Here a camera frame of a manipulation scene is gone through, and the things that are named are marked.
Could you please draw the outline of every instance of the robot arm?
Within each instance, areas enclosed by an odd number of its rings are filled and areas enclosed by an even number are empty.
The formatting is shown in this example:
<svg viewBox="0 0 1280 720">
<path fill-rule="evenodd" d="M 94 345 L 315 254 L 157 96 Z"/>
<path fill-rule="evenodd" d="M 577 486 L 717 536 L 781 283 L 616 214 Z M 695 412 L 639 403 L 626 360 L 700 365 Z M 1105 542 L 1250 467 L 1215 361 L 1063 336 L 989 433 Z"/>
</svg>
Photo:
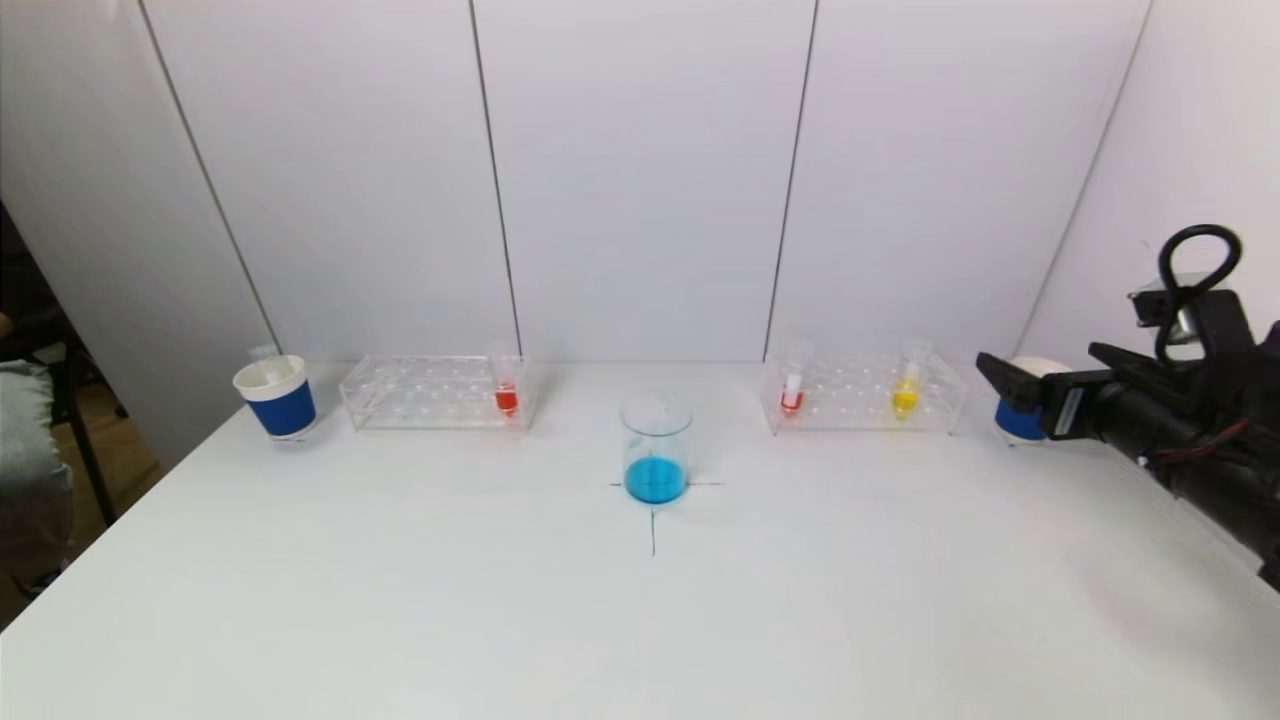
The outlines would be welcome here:
<svg viewBox="0 0 1280 720">
<path fill-rule="evenodd" d="M 1194 286 L 1171 269 L 1179 243 L 1228 243 L 1226 261 Z M 1156 357 L 1092 343 L 1106 370 L 1038 378 L 993 355 L 978 369 L 1015 413 L 1039 411 L 1052 441 L 1096 439 L 1143 466 L 1262 559 L 1260 577 L 1280 592 L 1280 323 L 1256 345 L 1235 293 L 1213 287 L 1240 258 L 1220 225 L 1193 225 L 1160 255 L 1162 288 L 1130 296 L 1138 324 L 1156 327 Z M 1201 360 L 1175 361 L 1170 345 L 1198 342 Z"/>
</svg>

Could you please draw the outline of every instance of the blue liquid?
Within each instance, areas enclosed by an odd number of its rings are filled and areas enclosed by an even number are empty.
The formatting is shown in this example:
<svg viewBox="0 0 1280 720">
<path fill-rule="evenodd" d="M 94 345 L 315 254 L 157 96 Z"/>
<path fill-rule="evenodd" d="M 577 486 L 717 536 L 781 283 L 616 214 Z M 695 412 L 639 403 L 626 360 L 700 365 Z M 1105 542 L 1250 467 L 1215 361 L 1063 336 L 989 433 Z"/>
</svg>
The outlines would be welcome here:
<svg viewBox="0 0 1280 720">
<path fill-rule="evenodd" d="M 662 505 L 685 492 L 685 469 L 666 457 L 641 457 L 627 468 L 625 484 L 640 502 Z"/>
</svg>

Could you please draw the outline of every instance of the wire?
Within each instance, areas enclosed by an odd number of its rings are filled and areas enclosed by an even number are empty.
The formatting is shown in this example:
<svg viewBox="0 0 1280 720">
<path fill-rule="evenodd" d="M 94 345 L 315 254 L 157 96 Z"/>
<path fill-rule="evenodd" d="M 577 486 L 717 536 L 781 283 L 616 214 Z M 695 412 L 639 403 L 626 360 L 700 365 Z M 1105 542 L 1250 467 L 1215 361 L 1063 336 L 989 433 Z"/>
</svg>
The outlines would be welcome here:
<svg viewBox="0 0 1280 720">
<path fill-rule="evenodd" d="M 1151 462 L 1153 465 L 1169 465 L 1172 462 L 1189 462 L 1192 460 L 1208 457 L 1210 455 L 1217 452 L 1220 447 L 1235 439 L 1235 437 L 1243 433 L 1248 427 L 1249 420 L 1245 418 L 1244 420 L 1239 420 L 1229 425 L 1204 445 L 1179 450 L 1157 450 L 1151 454 Z"/>
<path fill-rule="evenodd" d="M 1183 242 L 1201 236 L 1211 236 L 1226 242 L 1226 259 L 1201 282 L 1190 287 L 1183 287 L 1178 284 L 1178 277 L 1174 275 L 1174 251 Z M 1165 241 L 1165 246 L 1160 249 L 1160 259 L 1157 261 L 1160 282 L 1165 283 L 1165 297 L 1169 305 L 1169 315 L 1156 332 L 1156 357 L 1162 365 L 1166 368 L 1174 366 L 1174 361 L 1169 357 L 1169 334 L 1174 329 L 1174 323 L 1178 322 L 1178 314 L 1190 301 L 1213 290 L 1213 286 L 1226 279 L 1226 275 L 1230 275 L 1231 270 L 1240 264 L 1243 251 L 1240 238 L 1222 225 L 1192 225 L 1178 231 Z"/>
</svg>

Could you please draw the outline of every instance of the yellow liquid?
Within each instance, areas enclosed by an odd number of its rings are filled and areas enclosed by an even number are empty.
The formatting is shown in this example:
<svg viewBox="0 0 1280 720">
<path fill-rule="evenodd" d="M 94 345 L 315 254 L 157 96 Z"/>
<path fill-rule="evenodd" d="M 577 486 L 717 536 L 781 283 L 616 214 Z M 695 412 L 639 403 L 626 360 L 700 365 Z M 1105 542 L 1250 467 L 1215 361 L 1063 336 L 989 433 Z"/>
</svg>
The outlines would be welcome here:
<svg viewBox="0 0 1280 720">
<path fill-rule="evenodd" d="M 915 413 L 916 404 L 920 402 L 920 383 L 915 380 L 897 380 L 893 388 L 893 416 L 900 421 L 906 420 Z"/>
</svg>

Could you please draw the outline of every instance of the test tube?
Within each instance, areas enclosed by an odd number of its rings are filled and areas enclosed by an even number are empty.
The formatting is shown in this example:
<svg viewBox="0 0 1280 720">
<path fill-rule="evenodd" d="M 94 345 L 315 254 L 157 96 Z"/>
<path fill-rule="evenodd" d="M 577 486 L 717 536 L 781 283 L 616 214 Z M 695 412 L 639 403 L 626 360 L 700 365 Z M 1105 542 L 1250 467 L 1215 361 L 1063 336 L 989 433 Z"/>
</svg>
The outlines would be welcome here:
<svg viewBox="0 0 1280 720">
<path fill-rule="evenodd" d="M 933 346 L 923 340 L 911 340 L 902 345 L 902 363 L 897 369 L 897 383 L 893 386 L 893 416 L 900 423 L 906 421 L 920 402 L 920 386 L 928 366 Z"/>
<path fill-rule="evenodd" d="M 792 341 L 787 346 L 782 359 L 782 397 L 778 400 L 782 415 L 787 418 L 795 418 L 804 405 L 804 375 L 809 372 L 813 354 L 812 342 Z"/>
<path fill-rule="evenodd" d="M 493 375 L 493 398 L 498 411 L 513 418 L 520 409 L 516 382 L 520 379 L 521 359 L 508 355 L 502 345 L 489 346 L 489 374 Z"/>
<path fill-rule="evenodd" d="M 622 484 L 649 505 L 676 500 L 689 486 L 689 436 L 694 411 L 669 395 L 634 397 L 620 413 L 626 428 Z"/>
</svg>

